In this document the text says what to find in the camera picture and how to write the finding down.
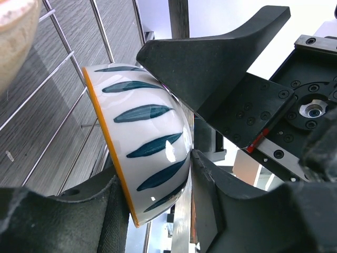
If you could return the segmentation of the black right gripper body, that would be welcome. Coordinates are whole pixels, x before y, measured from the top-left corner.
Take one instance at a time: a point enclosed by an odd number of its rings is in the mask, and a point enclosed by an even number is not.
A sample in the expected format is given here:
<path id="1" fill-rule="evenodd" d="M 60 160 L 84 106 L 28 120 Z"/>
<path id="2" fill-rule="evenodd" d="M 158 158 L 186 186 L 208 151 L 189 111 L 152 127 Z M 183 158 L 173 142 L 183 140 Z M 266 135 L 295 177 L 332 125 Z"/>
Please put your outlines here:
<path id="1" fill-rule="evenodd" d="M 305 138 L 336 108 L 336 38 L 301 35 L 273 76 L 245 73 L 196 84 L 196 114 L 285 181 L 309 180 Z"/>

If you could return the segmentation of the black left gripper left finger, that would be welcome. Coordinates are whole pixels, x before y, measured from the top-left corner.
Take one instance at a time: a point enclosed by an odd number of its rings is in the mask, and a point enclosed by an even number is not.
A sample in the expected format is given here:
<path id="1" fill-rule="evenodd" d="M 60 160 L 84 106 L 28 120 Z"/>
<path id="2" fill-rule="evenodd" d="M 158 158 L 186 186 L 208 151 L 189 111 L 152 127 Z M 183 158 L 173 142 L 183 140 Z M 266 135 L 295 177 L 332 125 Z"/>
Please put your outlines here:
<path id="1" fill-rule="evenodd" d="M 59 196 L 1 188 L 1 252 L 124 252 L 128 219 L 114 167 Z"/>

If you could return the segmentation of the white blue-petal bowl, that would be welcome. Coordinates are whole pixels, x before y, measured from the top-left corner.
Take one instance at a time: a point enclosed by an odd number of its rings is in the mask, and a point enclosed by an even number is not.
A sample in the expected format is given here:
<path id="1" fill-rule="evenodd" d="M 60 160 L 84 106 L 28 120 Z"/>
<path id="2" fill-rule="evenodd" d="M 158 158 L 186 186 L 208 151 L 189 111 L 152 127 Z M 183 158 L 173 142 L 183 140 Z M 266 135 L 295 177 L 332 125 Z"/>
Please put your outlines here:
<path id="1" fill-rule="evenodd" d="M 82 68 L 87 90 L 135 226 L 174 205 L 190 173 L 192 136 L 178 100 L 129 64 Z"/>

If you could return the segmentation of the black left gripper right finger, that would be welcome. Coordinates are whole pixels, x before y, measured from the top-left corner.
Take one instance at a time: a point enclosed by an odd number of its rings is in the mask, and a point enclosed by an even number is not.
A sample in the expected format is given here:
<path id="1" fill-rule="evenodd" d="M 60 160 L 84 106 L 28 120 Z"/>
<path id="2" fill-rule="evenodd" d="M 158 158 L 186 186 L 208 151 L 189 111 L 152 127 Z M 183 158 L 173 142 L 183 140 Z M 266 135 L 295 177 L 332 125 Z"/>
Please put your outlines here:
<path id="1" fill-rule="evenodd" d="M 201 252 L 336 252 L 336 184 L 251 186 L 191 152 Z"/>

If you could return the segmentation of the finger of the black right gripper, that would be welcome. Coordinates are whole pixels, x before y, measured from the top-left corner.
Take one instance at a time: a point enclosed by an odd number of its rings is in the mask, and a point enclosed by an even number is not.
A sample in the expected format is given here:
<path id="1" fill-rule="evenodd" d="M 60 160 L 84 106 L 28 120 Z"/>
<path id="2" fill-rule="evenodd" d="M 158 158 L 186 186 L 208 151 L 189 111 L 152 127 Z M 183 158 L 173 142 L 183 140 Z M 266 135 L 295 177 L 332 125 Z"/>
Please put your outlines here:
<path id="1" fill-rule="evenodd" d="M 226 34 L 149 41 L 136 60 L 194 113 L 211 113 L 290 17 L 288 6 L 264 6 Z"/>

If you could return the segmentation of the beige floral ceramic bowl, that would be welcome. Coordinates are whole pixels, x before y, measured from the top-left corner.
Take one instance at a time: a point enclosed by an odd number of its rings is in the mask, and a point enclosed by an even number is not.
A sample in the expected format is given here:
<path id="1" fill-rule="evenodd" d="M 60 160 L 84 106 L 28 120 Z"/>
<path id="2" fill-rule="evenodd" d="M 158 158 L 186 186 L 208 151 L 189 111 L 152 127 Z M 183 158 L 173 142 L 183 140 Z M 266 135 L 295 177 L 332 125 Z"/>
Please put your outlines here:
<path id="1" fill-rule="evenodd" d="M 1 93 L 22 67 L 34 40 L 41 1 L 1 1 Z"/>

